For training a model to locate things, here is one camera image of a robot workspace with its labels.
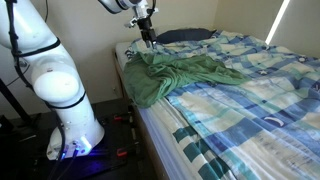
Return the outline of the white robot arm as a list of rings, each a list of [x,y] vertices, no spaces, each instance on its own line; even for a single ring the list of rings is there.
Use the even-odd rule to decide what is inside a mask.
[[[30,0],[0,0],[0,43],[32,68],[27,87],[61,120],[47,147],[50,160],[86,156],[105,134],[72,57]]]

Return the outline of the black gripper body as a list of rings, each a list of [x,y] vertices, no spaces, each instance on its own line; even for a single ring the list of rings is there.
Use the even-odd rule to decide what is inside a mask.
[[[126,24],[126,27],[133,28],[137,25],[144,41],[155,41],[156,34],[152,28],[151,17],[157,11],[156,0],[152,0],[152,6],[147,0],[126,0],[126,7],[134,11],[133,18]]]

